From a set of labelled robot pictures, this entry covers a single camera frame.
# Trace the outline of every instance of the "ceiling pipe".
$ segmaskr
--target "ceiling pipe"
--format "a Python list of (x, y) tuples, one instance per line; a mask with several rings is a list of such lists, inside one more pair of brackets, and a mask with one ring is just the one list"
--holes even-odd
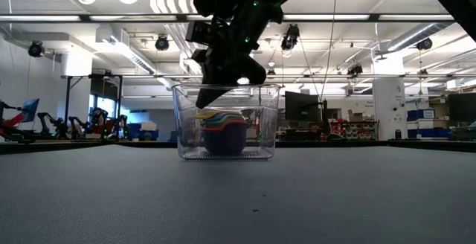
[(412, 62), (412, 61), (415, 61), (415, 60), (418, 60), (420, 57), (425, 57), (429, 54), (432, 54), (433, 52), (437, 51), (437, 50), (440, 50), (441, 48), (444, 48), (444, 47), (448, 47), (449, 45), (453, 44), (453, 43), (456, 43), (456, 42), (459, 42), (460, 40), (463, 40), (465, 38), (469, 37), (468, 34), (464, 34), (462, 36), (459, 36), (457, 37), (456, 39), (453, 39), (452, 41), (450, 42), (447, 42), (443, 45), (440, 45), (436, 48), (432, 48), (431, 50), (427, 50), (425, 51), (424, 53), (422, 53), (421, 55), (419, 55), (418, 53), (415, 53), (416, 55), (411, 55), (411, 56), (414, 56), (413, 58), (412, 57), (409, 57), (407, 59), (403, 59), (403, 63), (407, 63), (407, 62)]
[(401, 36), (390, 41), (383, 50), (376, 51), (376, 55), (389, 54), (411, 47), (418, 42), (421, 42), (424, 39), (427, 39), (428, 37), (442, 31), (450, 25), (453, 25), (453, 23), (431, 23), (417, 25), (415, 28), (410, 29)]

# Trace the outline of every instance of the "gray table surface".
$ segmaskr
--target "gray table surface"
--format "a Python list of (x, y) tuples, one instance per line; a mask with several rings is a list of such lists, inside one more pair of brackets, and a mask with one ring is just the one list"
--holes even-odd
[(0, 243), (476, 243), (476, 155), (277, 149), (182, 161), (104, 146), (0, 155)]

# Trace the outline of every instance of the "blue bin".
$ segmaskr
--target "blue bin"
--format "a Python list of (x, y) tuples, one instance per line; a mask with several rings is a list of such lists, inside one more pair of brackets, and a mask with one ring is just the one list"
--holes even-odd
[(450, 129), (436, 129), (436, 135), (440, 138), (450, 138), (451, 130)]
[(434, 109), (419, 109), (407, 111), (407, 121), (415, 121), (420, 118), (430, 118), (430, 116), (431, 118), (435, 117)]
[(155, 131), (143, 131), (141, 130), (141, 123), (130, 123), (127, 125), (129, 127), (129, 137), (130, 138), (139, 138), (139, 140), (145, 140), (145, 134), (150, 133), (150, 140), (157, 141), (158, 130)]
[[(420, 135), (422, 138), (433, 138), (436, 137), (436, 130), (435, 129), (420, 129)], [(408, 130), (408, 137), (410, 139), (416, 139), (418, 134), (418, 129), (409, 129)]]

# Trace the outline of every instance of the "monitor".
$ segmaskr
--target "monitor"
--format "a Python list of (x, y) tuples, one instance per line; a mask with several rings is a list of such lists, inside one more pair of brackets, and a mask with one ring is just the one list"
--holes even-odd
[(310, 122), (322, 120), (321, 109), (318, 105), (319, 97), (317, 95), (286, 91), (284, 97), (286, 120)]
[(35, 120), (36, 109), (38, 108), (39, 99), (28, 100), (23, 103), (22, 114), (23, 120), (22, 123), (31, 122)]
[(451, 121), (476, 121), (476, 93), (450, 94), (448, 104)]

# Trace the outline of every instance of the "transparent container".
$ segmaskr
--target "transparent container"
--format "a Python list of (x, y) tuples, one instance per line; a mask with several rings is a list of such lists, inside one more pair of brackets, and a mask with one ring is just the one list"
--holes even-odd
[[(224, 93), (200, 109), (200, 89)], [(280, 87), (181, 84), (172, 87), (178, 154), (187, 160), (274, 155)]]

